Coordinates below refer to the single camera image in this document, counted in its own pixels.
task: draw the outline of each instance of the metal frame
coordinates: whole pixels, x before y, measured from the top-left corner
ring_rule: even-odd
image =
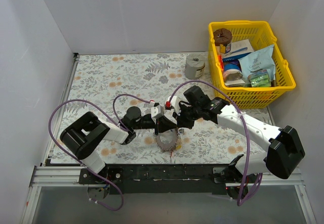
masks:
[[[69,97],[71,86],[72,86],[72,83],[73,83],[73,79],[74,79],[74,75],[75,75],[75,71],[76,71],[79,59],[80,59],[80,55],[79,54],[74,54],[74,62],[73,62],[73,65],[71,67],[71,70],[70,70],[69,77],[67,79],[66,85],[64,87],[64,91],[63,91],[63,94],[62,94],[62,97],[61,97],[60,104],[65,102]],[[53,120],[53,126],[54,126],[53,135],[54,135],[54,137],[57,137],[57,135],[59,133],[61,121],[62,121],[63,114],[64,114],[64,111],[65,111],[65,106],[66,105],[64,105],[63,107],[61,107],[58,110],[57,115]],[[42,161],[43,165],[45,165],[46,160],[48,158],[52,157],[53,148],[54,148],[54,142],[50,138],[48,143],[47,143],[45,155],[44,155],[44,158],[43,158],[43,161]]]
[[[315,215],[312,207],[310,206],[305,185],[295,185],[299,203],[302,207],[305,219],[307,223],[316,223]]]
[[[69,78],[67,80],[61,103],[66,101],[69,96],[77,64],[79,61],[79,54],[75,54],[74,63],[71,68]],[[53,134],[56,137],[59,131],[61,120],[63,118],[65,107],[62,107],[54,120],[54,131]],[[269,107],[267,107],[272,125],[274,124],[273,116]],[[105,185],[80,185],[78,183],[80,171],[85,167],[82,166],[45,166],[48,159],[51,158],[53,153],[54,142],[52,140],[48,141],[46,153],[43,158],[42,165],[40,167],[35,167],[32,180],[30,182],[29,193],[27,196],[26,208],[23,213],[21,223],[32,223],[33,217],[36,212],[37,203],[42,190],[42,187],[102,187]],[[307,223],[316,223],[313,211],[311,209],[306,191],[304,181],[302,179],[299,168],[296,168],[288,180],[281,180],[272,174],[263,174],[263,179],[261,182],[263,186],[283,186],[283,185],[293,185],[296,188],[296,193],[299,198],[299,202],[304,213]],[[237,186],[237,184],[226,183],[226,186]]]

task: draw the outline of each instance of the floral tablecloth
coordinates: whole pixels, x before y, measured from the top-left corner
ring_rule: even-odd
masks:
[[[163,103],[178,85],[188,80],[184,75],[187,55],[188,53],[80,56],[69,99],[89,100],[115,120],[112,101],[119,94],[133,94]],[[208,63],[200,80],[211,81]],[[183,92],[193,84],[182,87],[177,95],[185,100]],[[196,84],[210,98],[214,97],[210,87],[202,83]],[[120,97],[116,103],[118,115],[123,117],[130,106],[139,107],[142,114],[149,112],[148,105],[133,98]],[[59,132],[88,111],[103,117],[94,107],[85,103],[68,104]],[[267,109],[247,110],[247,113],[271,124]],[[137,137],[126,146],[102,141],[96,150],[106,163],[128,164],[229,163],[236,155],[246,152],[244,136],[203,119],[197,120],[192,130],[185,129],[180,138],[180,144],[172,155],[161,152],[154,140],[153,130],[137,130]],[[251,143],[251,154],[262,151],[258,145]],[[76,162],[55,146],[51,163]]]

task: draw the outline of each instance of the white enclosure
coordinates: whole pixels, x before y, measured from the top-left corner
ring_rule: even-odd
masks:
[[[268,21],[279,0],[44,0],[73,52],[206,51],[207,26]]]
[[[208,24],[269,21],[297,88],[271,105],[278,126],[294,126],[306,157],[306,191],[318,223],[321,200],[324,0],[0,0],[0,216],[17,223],[33,167],[49,136],[73,53],[206,51]]]
[[[18,223],[73,54],[43,0],[0,4],[0,216]]]

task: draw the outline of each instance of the yellow plastic basket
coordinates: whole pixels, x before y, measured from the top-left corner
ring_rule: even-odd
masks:
[[[226,87],[222,69],[217,58],[213,32],[219,28],[226,28],[232,32],[232,42],[249,39],[254,50],[274,44],[272,58],[276,65],[276,87]],[[288,68],[287,60],[282,58],[277,45],[277,38],[273,35],[269,23],[265,21],[235,20],[227,22],[213,22],[208,26],[210,41],[208,61],[215,87],[230,96],[241,109],[264,108],[276,100],[286,91],[296,87],[294,78]],[[217,97],[224,98],[215,91]]]

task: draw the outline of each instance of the purple cable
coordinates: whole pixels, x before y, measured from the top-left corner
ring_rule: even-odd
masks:
[[[232,105],[234,106],[234,108],[236,109],[236,111],[240,114],[241,111],[240,109],[238,108],[238,106],[236,105],[236,103],[226,94],[224,94],[222,91],[220,91],[218,88],[216,88],[215,86],[211,85],[210,83],[206,82],[206,81],[200,81],[200,80],[190,80],[190,81],[186,81],[182,84],[180,84],[175,90],[174,92],[171,94],[171,97],[169,99],[169,102],[171,102],[171,99],[173,98],[173,96],[176,94],[176,92],[184,85],[188,84],[188,83],[192,83],[192,82],[200,82],[200,83],[203,83],[205,85],[208,85],[210,87],[212,87],[213,89],[215,89],[216,91],[218,91],[220,94],[222,94],[225,98],[227,98],[231,103]],[[246,158],[246,162],[245,162],[245,166],[244,166],[244,171],[243,171],[243,176],[242,176],[242,181],[241,181],[241,184],[240,184],[240,189],[239,189],[239,193],[238,193],[238,198],[237,198],[237,205],[238,206],[241,206],[243,205],[243,203],[245,201],[247,201],[249,198],[251,198],[255,193],[256,191],[259,189],[259,186],[260,186],[260,183],[261,183],[261,179],[262,179],[262,175],[258,175],[257,177],[257,180],[255,181],[253,187],[255,185],[258,184],[258,186],[256,187],[255,191],[254,192],[249,192],[243,199],[242,199],[242,193],[243,193],[243,189],[244,189],[244,185],[245,185],[245,181],[246,181],[246,178],[247,178],[247,173],[248,173],[248,166],[249,166],[249,159],[250,159],[250,136],[249,136],[249,131],[248,131],[248,127],[247,127],[247,124],[244,120],[244,117],[241,115],[241,120],[242,120],[242,123],[243,123],[243,127],[244,127],[244,131],[245,131],[245,135],[246,135],[246,138],[247,138],[247,158]]]
[[[72,99],[72,100],[68,100],[68,101],[66,101],[66,102],[64,102],[64,103],[62,103],[62,104],[60,104],[59,106],[57,106],[57,108],[53,111],[53,113],[52,113],[52,115],[51,115],[51,117],[50,117],[50,119],[49,119],[49,133],[50,133],[50,136],[51,136],[51,138],[52,138],[52,140],[54,141],[54,143],[56,144],[56,146],[58,146],[63,152],[65,152],[67,155],[69,155],[70,157],[72,157],[74,160],[76,160],[78,163],[80,163],[80,164],[83,164],[79,159],[77,159],[75,156],[73,156],[71,153],[69,153],[67,150],[65,150],[58,142],[57,142],[57,140],[55,139],[55,137],[54,137],[54,135],[53,135],[53,133],[52,133],[52,129],[51,129],[51,124],[52,124],[52,120],[53,120],[53,117],[54,117],[54,115],[55,115],[55,113],[63,106],[63,105],[66,105],[66,104],[68,104],[68,103],[70,103],[70,102],[85,102],[85,103],[87,103],[87,104],[90,104],[90,105],[92,105],[92,106],[94,106],[96,109],[98,109],[101,113],[103,113],[112,123],[114,123],[115,125],[117,125],[102,109],[100,109],[97,105],[95,105],[95,104],[93,104],[93,103],[91,103],[91,102],[89,102],[89,101],[87,101],[87,100],[83,100],[83,99]],[[117,211],[117,210],[120,210],[121,208],[122,208],[122,206],[124,205],[124,196],[123,196],[123,193],[122,193],[122,191],[120,190],[120,188],[118,188],[118,186],[117,185],[115,185],[113,182],[111,182],[111,181],[109,181],[108,179],[106,179],[106,178],[104,178],[104,177],[102,177],[102,176],[100,176],[100,175],[98,175],[98,174],[96,174],[95,172],[93,172],[91,169],[89,169],[89,168],[87,168],[87,170],[90,172],[90,173],[92,173],[94,176],[96,176],[96,177],[98,177],[98,178],[100,178],[100,179],[102,179],[102,180],[104,180],[104,181],[106,181],[108,184],[110,184],[110,185],[112,185],[112,186],[114,186],[116,189],[117,189],[117,191],[118,191],[118,193],[120,194],[120,197],[121,197],[121,204],[120,204],[120,206],[119,207],[117,207],[117,208],[113,208],[113,207],[110,207],[110,206],[108,206],[108,205],[106,205],[105,203],[103,203],[103,202],[100,202],[100,201],[97,201],[97,200],[95,200],[95,199],[91,199],[91,200],[93,200],[93,201],[97,201],[97,203],[98,204],[100,204],[100,205],[102,205],[102,206],[104,206],[104,207],[106,207],[107,209],[109,209],[109,210],[112,210],[112,211]]]
[[[128,97],[132,97],[132,98],[134,98],[134,99],[140,100],[140,101],[142,101],[142,102],[144,102],[144,103],[147,103],[147,104],[149,104],[150,102],[147,101],[147,100],[144,100],[144,99],[140,99],[139,97],[137,97],[137,96],[135,96],[135,95],[131,95],[131,94],[119,94],[118,96],[116,96],[116,98],[114,98],[114,100],[113,100],[113,102],[112,102],[112,109],[113,109],[113,112],[114,112],[114,114],[116,115],[116,118],[118,119],[118,121],[120,122],[120,124],[123,126],[123,128],[125,128],[125,130],[127,130],[127,131],[130,131],[130,130],[129,130],[129,129],[124,125],[124,123],[120,120],[120,118],[119,118],[118,115],[117,115],[116,109],[115,109],[115,103],[116,103],[116,100],[117,100],[119,97],[121,97],[121,96],[128,96]]]

